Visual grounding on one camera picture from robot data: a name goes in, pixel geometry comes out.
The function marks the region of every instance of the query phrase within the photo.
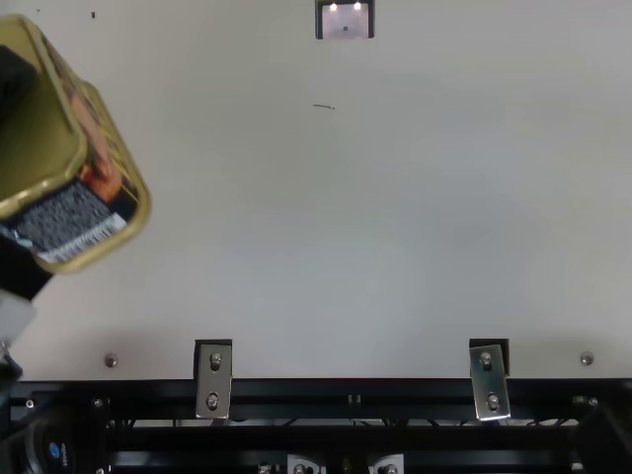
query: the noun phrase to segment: metal clip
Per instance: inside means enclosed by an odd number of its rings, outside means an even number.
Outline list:
[[[232,341],[196,341],[196,417],[228,419],[233,378]]]
[[[509,418],[512,414],[501,346],[470,348],[470,367],[476,417],[482,422]]]

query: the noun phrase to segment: black metal frame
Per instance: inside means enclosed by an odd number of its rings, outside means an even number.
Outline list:
[[[514,419],[581,420],[597,405],[629,406],[629,379],[509,379]],[[342,459],[405,454],[413,472],[570,472],[573,429],[567,426],[411,427],[199,427],[139,428],[131,420],[195,418],[193,380],[22,382],[10,398],[5,421],[24,420],[57,407],[88,414],[86,430],[103,435],[82,472],[107,464],[113,473],[257,473],[270,463],[285,469],[289,453],[315,452],[329,474]],[[26,408],[27,400],[35,407]],[[103,406],[95,408],[95,400]],[[410,419],[475,420],[470,379],[236,379],[231,420]],[[105,420],[114,420],[107,426]]]

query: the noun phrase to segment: barcode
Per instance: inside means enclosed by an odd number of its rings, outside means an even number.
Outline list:
[[[93,245],[106,240],[127,225],[122,217],[114,213],[101,224],[88,232],[54,250],[38,254],[42,260],[50,264],[60,264],[72,259],[75,255],[89,249]]]

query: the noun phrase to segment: white surface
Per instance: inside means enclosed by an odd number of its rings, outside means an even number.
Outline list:
[[[36,315],[30,301],[0,289],[0,341],[11,346]]]
[[[378,0],[358,41],[317,41],[311,0],[2,5],[154,199],[37,299],[27,378],[189,378],[208,338],[237,377],[465,377],[477,337],[513,376],[632,375],[629,0]]]

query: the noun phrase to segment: metal bracket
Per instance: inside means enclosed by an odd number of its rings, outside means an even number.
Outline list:
[[[368,462],[368,474],[404,474],[404,454],[391,454]]]
[[[196,417],[227,420],[233,378],[232,341],[196,341]]]
[[[287,474],[307,474],[308,471],[312,474],[327,474],[327,466],[302,454],[287,455]]]
[[[470,348],[470,371],[476,417],[482,422],[509,418],[512,414],[501,346]]]

